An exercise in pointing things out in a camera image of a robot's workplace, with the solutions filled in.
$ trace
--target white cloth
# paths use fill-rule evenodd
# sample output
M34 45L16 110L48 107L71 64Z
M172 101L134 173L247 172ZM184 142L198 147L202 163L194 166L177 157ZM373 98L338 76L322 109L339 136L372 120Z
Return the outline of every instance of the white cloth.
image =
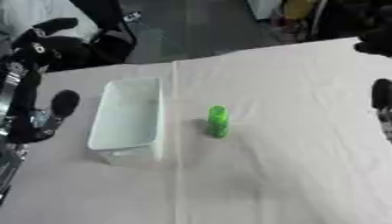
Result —
M10 29L15 38L21 33L53 18L78 18L73 29L59 31L55 35L76 37L89 41L97 32L97 25L69 0L1 0L0 24Z
M0 209L7 224L392 223L392 145L370 92L392 60L339 39L146 66L48 75L81 105L31 154ZM114 167L86 151L104 85L160 77L166 106L161 162ZM213 105L230 110L229 135L202 134Z

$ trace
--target floor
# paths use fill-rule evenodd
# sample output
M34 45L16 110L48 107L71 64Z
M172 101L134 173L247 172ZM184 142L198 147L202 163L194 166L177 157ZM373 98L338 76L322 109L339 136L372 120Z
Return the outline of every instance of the floor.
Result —
M280 43L256 22L246 0L121 0L125 11L141 11L132 30L139 45L135 64L214 56Z

